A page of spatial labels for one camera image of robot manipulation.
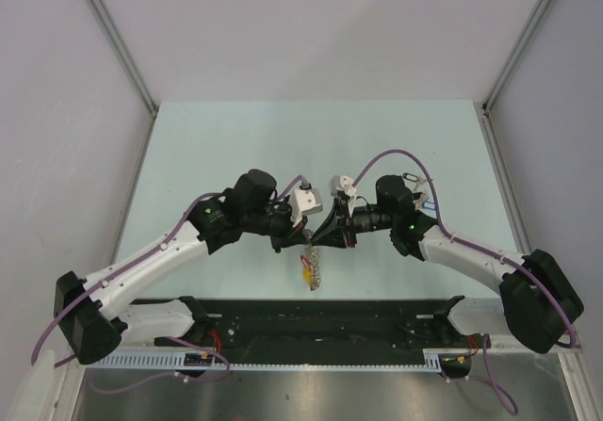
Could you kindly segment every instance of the small object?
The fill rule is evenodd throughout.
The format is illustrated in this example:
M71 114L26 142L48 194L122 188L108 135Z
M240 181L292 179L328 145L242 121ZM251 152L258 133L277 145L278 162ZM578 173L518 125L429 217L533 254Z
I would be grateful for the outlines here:
M354 207L356 207L356 193L358 190L354 186L354 180L349 176L334 176L329 182L329 192L331 196L334 198L339 197L339 192L343 192L348 199L348 210L350 215L354 212Z
M416 182L416 186L413 189L414 192L418 191L418 188L426 184L428 181L423 176L418 177L418 181Z
M427 192L414 192L414 194L415 199L413 200L413 203L415 204L415 209L423 207L423 203L427 202L430 198Z
M289 198L293 227L302 223L304 217L322 212L322 200L316 188L307 190L296 188Z
M313 232L304 230L305 235L310 238ZM310 286L311 291L316 291L320 287L320 254L318 248L314 247L310 242L305 245L304 254L300 256L303 264L303 279Z
M430 202L430 201L425 201L421 204L421 207L423 209L427 209L429 211L435 211L435 203L434 202Z
M404 178L409 183L418 183L419 177L412 173L404 173L402 174L402 178Z

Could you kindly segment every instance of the robotic arm link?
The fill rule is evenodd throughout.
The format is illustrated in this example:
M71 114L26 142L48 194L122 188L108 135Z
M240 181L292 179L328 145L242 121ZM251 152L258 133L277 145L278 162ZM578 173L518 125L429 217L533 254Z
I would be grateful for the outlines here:
M292 194L285 192L277 197L274 178L261 170L250 170L233 188L197 199L173 230L126 260L84 279L73 272L60 277L55 320L36 345L32 362L55 325L81 364L103 359L120 343L157 337L198 341L205 335L209 319L194 298L151 305L130 303L179 267L237 242L243 233L269 236L272 247L279 252L308 243L353 248L359 234L389 230L391 242L401 255L451 267L499 293L509 330L522 344L539 353L548 352L568 330L559 306L570 324L584 310L548 253L484 254L480 248L490 249L450 232L439 219L418 210L416 199L420 194L413 193L401 176L380 178L375 187L377 202L363 206L355 205L354 180L336 176L331 183L332 210L317 231L309 235L304 231L307 216L321 211L322 203L318 192L300 179L300 187ZM515 270L510 263L518 263L531 276Z

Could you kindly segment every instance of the gray wall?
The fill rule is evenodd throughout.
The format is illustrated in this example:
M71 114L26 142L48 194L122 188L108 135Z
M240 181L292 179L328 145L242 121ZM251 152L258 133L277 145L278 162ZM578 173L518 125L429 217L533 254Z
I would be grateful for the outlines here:
M85 0L0 0L0 30L4 419L56 278L110 258L151 120Z
M577 324L603 384L603 0L557 0L493 122L532 247L555 254L581 295Z

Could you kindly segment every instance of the metal frame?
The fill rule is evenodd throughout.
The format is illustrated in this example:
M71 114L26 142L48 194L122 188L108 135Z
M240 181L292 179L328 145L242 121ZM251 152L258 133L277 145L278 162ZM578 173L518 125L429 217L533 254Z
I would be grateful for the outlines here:
M72 361L65 367L63 379L58 387L57 402L53 412L48 415L49 421L71 421L73 418L86 367L77 361Z
M476 105L478 118L480 119L481 131L486 142L486 148L490 154L492 167L498 182L498 188L502 195L502 200L511 223L513 237L517 249L524 252L532 252L532 247L526 233L526 227L519 211L517 198L513 192L513 186L509 173L505 167L500 149L498 148L497 138L492 127L492 122L488 113L480 106ZM572 398L574 409L579 421L596 421L603 419L603 410L601 402L592 383L588 367L584 360L582 351L571 353L558 353L558 358L565 375L565 383Z
M168 371L221 371L224 364L185 364L190 350L116 350L103 360L91 364L91 369L153 369ZM314 364L231 364L233 371L327 371L327 372L434 372L442 371L437 353L423 352L425 364L386 365L314 365Z
M120 226L113 242L113 249L111 250L111 259L108 263L108 266L115 263L117 261L117 255L120 251L120 244L122 243L123 232L125 231L125 224L128 220L128 216L130 215L130 210L132 209L132 201L134 200L134 194L136 193L136 187L139 185L140 174L142 173L142 164L144 164L144 159L147 156L147 152L149 151L149 144L151 143L151 137L153 136L153 131L155 129L155 117L152 118L151 124L149 124L149 131L147 132L146 137L144 138L144 144L142 147L142 152L140 153L139 160L137 161L136 174L134 175L134 180L132 181L132 186L130 187L130 191L128 193L128 200L126 202L125 209L123 210L122 218L120 219Z
M140 100L144 103L145 107L154 119L157 115L158 106L153 100L153 96L149 91L144 79L140 75L140 71L128 51L125 42L123 42L122 35L118 30L111 14L106 8L103 0L88 0L92 13L98 20L99 26L103 29L109 44L115 51L115 56L122 64L123 70L127 74L128 78L132 81L134 88L139 94Z
M488 96L486 97L483 105L486 113L489 113L492 110L492 106L497 101L500 92L506 85L507 81L511 77L513 70L517 66L517 63L524 55L528 45L531 43L534 34L538 30L540 23L546 17L546 14L550 10L550 6L552 5L554 0L538 0L536 2L536 6L534 10L530 14L530 18L526 25L524 25L523 30L521 31L519 38L513 45L513 50L511 54L505 61L505 64L502 67L502 71L498 74L497 80L490 89Z

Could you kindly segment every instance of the purple cable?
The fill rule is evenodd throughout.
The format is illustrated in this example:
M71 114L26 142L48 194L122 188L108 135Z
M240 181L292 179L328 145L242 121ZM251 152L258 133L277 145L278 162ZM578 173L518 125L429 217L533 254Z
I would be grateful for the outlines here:
M299 174L298 176L296 176L295 179L293 181L291 181L287 187L285 187L285 190L283 190L281 192L281 194L278 197L276 197L276 201L279 202L284 197L286 197L286 194L291 191L291 189L293 188L293 186L296 185L298 182L303 181L304 179L305 178L301 174Z
M192 211L192 209L195 207L195 205L198 202L200 202L201 200L203 200L205 198L214 197L214 196L217 196L217 195L219 195L219 193L204 193L203 195L197 197L195 199L195 201L190 204L190 206L185 211L185 213L180 218L180 220L178 220L178 223L176 223L176 226L174 226L173 229L168 233L168 235L164 239L164 242L170 242L173 239L173 237L178 233L178 230L187 221L188 214L190 214L190 211ZM136 258L133 261L131 261L131 262L123 265L123 267L120 267L117 270L115 270L112 273L110 273L109 275L107 275L107 277L104 279L104 281L105 282L110 282L112 280L115 280L117 277L119 277L120 275L122 275L124 272L127 272L130 268L132 268L134 266L137 266L138 264L142 263L143 261L149 259L151 256L153 256L155 253L159 252L160 250L161 250L161 248L160 248L159 245L153 247L152 249L148 250L147 252L145 252L144 254L142 254L141 256L139 256L138 258ZM85 300L87 297L89 297L90 294L92 294L97 289L100 289L101 287L103 287L103 281L100 281L100 282L94 284L93 286L90 287L90 289L88 289L87 291L85 291L82 294L80 294L78 297L76 297L71 303L69 303L65 308L62 309L62 311L60 311L55 316L55 318L48 325L48 327L46 327L46 330L44 330L44 332L41 334L40 339L38 339L38 342L36 343L36 346L34 347L33 351L31 352L31 364L32 365L35 364L36 361L38 360L38 357L40 356L40 351L41 351L42 346L44 345L44 343L48 339L48 336L50 336L50 333L60 323L60 321L63 320L65 318L65 316L68 315L72 311L72 309L75 308L79 303L81 303L83 300ZM65 359L65 360L61 360L60 362L58 362L58 363L55 364L55 367L59 367L59 366L61 366L63 364L66 364L70 360L72 360L72 359L68 358L68 359Z
M462 239L460 237L452 236L452 234L448 231L446 226L444 226L444 222L442 221L442 216L440 213L440 204L437 200L437 193L435 192L435 186L433 185L433 180L432 180L429 172L423 165L423 163L420 160L418 160L418 158L416 158L413 154L409 153L408 151L404 151L404 150L388 150L388 151L384 151L380 154L377 154L370 162L368 162L368 164L360 172L358 177L354 180L353 186L354 187L358 186L358 183L360 183L362 178L365 177L365 175L367 174L367 171L369 171L370 168L373 165L375 165L375 163L377 163L378 160L380 160L381 158L383 158L389 154L404 154L404 155L410 157L421 168L421 171L423 171L423 173L425 173L425 177L427 178L427 182L430 185L430 189L431 189L432 195L433 195L433 204L435 206L435 212L437 214L437 223L438 223L438 226L440 227L440 230L442 230L442 233L444 233L444 235L453 242L458 242L459 244L465 245L466 247L468 247L470 249L480 251L495 259L501 260L503 263L505 263L511 267L514 267L517 270L519 270L521 273L523 273L533 284L536 285L536 287L538 287L538 289L541 290L541 292L545 295L545 297L548 299L550 304L553 305L553 308L555 308L555 311L557 311L557 314L562 319L563 325L565 326L565 329L567 330L567 333L569 334L568 347L574 348L576 346L576 344L578 343L578 339L576 336L576 329L574 328L574 326L570 322L569 318L563 311L563 308L561 307L561 305L555 299L555 296L553 296L551 294L551 292L540 282L540 280L538 280L534 275L532 275L532 273L529 270L527 270L525 267L523 267L521 264L516 263L515 261L502 256L501 254L497 253L496 251L486 249L485 247L483 247L481 245L475 244L473 242L469 242L468 240Z
M490 339L490 335L485 334L483 336L483 343L481 346L481 348L483 349L483 362L486 366L486 372L488 373L487 379L485 377L473 377L473 376L451 379L449 376L446 375L444 370L442 370L442 377L444 377L446 379L447 383L449 381L453 381L453 382L480 381L481 383L486 383L486 384L490 385L492 387L492 389L495 391L498 402L500 402L500 405L502 406L502 408L505 409L505 411L507 411L507 413L510 414L511 416L518 416L519 415L519 407L517 406L517 403L515 402L515 400L511 396L511 394L496 382L496 380L494 378L494 374L492 373L492 370L490 369L490 358L488 357L488 352L487 352L489 339ZM509 402L511 402L511 405L513 405L513 407L509 407L507 405L507 403L504 401L504 398L502 397L502 395L505 395L505 397L507 399L509 399Z
M161 379L164 377L183 377L183 380L185 380L185 381L210 382L210 381L219 381L219 380L223 379L224 377L226 377L228 375L228 373L230 372L230 363L228 362L228 360L226 360L226 358L223 355L221 355L209 348L201 348L199 346L195 346L194 344L190 344L189 342L183 341L182 339L179 339L179 338L169 337L168 339L171 339L172 341L174 341L178 344L181 344L182 346L186 346L188 348L194 348L196 350L199 350L201 352L207 353L208 355L212 355L212 356L218 358L221 362L223 362L226 365L226 369L224 369L222 372L220 372L217 376L208 377L205 379L200 378L200 377L191 377L191 376L187 376L187 375L184 375L184 377L183 377L183 374L180 374L177 371L160 372L158 374L153 374L153 376L149 376L146 379L142 379L141 381L137 381L136 383L132 383L132 384L124 386L122 388L116 388L116 389L112 389L112 390L105 390L102 388L98 388L94 384L92 379L90 379L90 378L88 378L88 385L96 393L100 393L101 395L114 396L114 395L120 395L122 393L126 393L130 390L134 390L150 381L155 381L157 379Z
M488 357L488 341L489 340L490 340L490 335L487 333L483 336L483 341L481 343L481 348L483 350L483 363L486 365L486 372L488 373L488 379L485 379L484 377L481 377L481 378L475 377L474 379L479 380L479 381L487 381L488 383L490 383L490 385L492 386L492 388L494 389L494 392L496 393L496 395L498 397L498 401L500 402L500 405L502 405L502 408L505 409L511 416L517 416L519 414L519 408L517 407L517 404L515 403L515 401L511 397L511 395L509 393L507 393L507 391L505 391L500 385L498 385L497 381L494 378L494 374L492 373L492 369L490 367L490 358ZM507 405L504 398L502 397L502 393L504 393L504 395L512 403L513 408L511 408Z

